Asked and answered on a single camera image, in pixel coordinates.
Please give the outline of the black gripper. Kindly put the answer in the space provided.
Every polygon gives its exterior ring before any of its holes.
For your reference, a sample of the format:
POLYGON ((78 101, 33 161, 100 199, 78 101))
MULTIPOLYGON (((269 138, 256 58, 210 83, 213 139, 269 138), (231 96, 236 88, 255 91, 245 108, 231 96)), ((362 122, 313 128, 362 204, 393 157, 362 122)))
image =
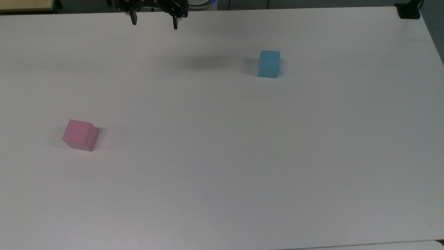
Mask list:
POLYGON ((180 18, 188 16, 189 3, 187 0, 115 0, 117 11, 130 16, 132 24, 137 24, 137 10, 141 7, 157 8, 168 13, 173 18, 173 28, 178 29, 180 18))

